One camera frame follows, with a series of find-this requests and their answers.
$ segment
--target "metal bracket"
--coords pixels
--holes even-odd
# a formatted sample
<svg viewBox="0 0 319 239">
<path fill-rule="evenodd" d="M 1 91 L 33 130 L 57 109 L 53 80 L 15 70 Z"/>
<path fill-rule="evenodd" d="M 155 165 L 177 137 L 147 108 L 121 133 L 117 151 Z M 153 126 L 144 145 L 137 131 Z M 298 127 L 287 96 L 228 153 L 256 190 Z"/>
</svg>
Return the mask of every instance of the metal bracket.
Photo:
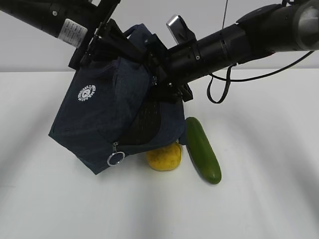
<svg viewBox="0 0 319 239">
<path fill-rule="evenodd" d="M 196 40 L 195 34 L 188 29 L 185 21 L 179 15 L 174 15 L 167 23 L 169 31 L 177 44 L 183 44 L 191 40 Z"/>
</svg>

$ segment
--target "metal ring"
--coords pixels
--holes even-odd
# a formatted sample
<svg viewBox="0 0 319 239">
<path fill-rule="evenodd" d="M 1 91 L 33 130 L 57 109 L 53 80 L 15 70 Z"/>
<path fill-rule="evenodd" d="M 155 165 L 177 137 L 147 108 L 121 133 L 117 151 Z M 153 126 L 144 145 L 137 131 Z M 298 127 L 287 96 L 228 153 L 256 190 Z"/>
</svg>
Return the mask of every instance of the metal ring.
<svg viewBox="0 0 319 239">
<path fill-rule="evenodd" d="M 110 163 L 111 159 L 112 159 L 115 155 L 118 155 L 118 154 L 121 154 L 121 155 L 122 155 L 122 159 L 119 160 L 119 161 L 118 161 L 117 163 L 115 163 L 115 164 L 111 164 L 111 163 Z M 120 162 L 122 162 L 124 158 L 125 158 L 125 153 L 123 153 L 123 152 L 112 153 L 112 154 L 110 155 L 110 157 L 108 158 L 107 163 L 108 163 L 109 166 L 115 166 L 115 165 L 118 165 Z"/>
</svg>

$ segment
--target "white wall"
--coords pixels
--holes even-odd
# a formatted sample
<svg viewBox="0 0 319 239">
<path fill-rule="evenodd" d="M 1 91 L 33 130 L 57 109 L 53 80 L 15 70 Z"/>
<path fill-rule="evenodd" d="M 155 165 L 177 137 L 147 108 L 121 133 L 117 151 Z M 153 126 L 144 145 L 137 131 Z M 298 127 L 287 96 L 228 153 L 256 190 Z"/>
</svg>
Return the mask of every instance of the white wall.
<svg viewBox="0 0 319 239">
<path fill-rule="evenodd" d="M 226 25 L 233 24 L 246 13 L 261 6 L 280 2 L 281 0 L 229 0 Z M 175 42 L 165 25 L 172 15 L 182 15 L 197 39 L 200 39 L 221 28 L 224 7 L 225 0 L 122 0 L 112 18 L 122 30 L 134 24 L 145 23 L 153 33 L 159 35 L 167 47 L 172 47 Z M 0 72 L 71 70 L 67 65 L 73 54 L 73 47 L 2 12 L 0 32 Z M 239 68 L 280 68 L 303 54 L 278 53 Z M 297 67 L 316 68 L 318 60 L 318 55 L 314 54 Z"/>
<path fill-rule="evenodd" d="M 191 83 L 185 113 L 201 121 L 223 173 L 210 186 L 185 148 L 172 172 L 141 154 L 93 175 L 47 136 L 73 73 L 0 73 L 0 238 L 318 239 L 318 74 L 232 84 L 221 105 L 205 96 L 208 78 Z"/>
</svg>

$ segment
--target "zipper pull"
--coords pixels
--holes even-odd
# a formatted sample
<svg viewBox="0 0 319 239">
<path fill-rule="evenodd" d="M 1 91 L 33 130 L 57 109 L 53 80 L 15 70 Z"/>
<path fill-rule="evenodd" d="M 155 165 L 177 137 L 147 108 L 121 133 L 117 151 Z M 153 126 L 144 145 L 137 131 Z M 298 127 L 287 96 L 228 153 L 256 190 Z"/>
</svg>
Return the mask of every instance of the zipper pull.
<svg viewBox="0 0 319 239">
<path fill-rule="evenodd" d="M 118 142 L 114 142 L 114 143 L 112 144 L 113 153 L 117 153 L 117 152 L 118 152 L 118 149 L 117 149 L 118 145 L 119 145 Z"/>
<path fill-rule="evenodd" d="M 120 162 L 122 162 L 123 159 L 125 158 L 125 153 L 118 152 L 118 149 L 117 149 L 118 146 L 119 146 L 118 142 L 112 143 L 113 153 L 110 155 L 107 161 L 109 166 L 115 166 L 119 164 Z"/>
</svg>

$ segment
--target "white table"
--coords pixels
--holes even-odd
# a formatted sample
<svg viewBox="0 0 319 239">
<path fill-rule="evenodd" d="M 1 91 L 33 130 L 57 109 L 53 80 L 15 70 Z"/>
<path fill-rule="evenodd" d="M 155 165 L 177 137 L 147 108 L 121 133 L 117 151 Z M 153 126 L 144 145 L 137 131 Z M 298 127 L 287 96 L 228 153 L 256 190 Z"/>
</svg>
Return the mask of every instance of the white table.
<svg viewBox="0 0 319 239">
<path fill-rule="evenodd" d="M 210 186 L 185 148 L 172 172 L 141 154 L 95 176 L 47 136 L 73 73 L 0 73 L 0 238 L 318 239 L 318 75 L 232 84 L 221 105 L 206 98 L 209 78 L 191 84 L 185 114 L 201 121 L 223 173 Z"/>
</svg>

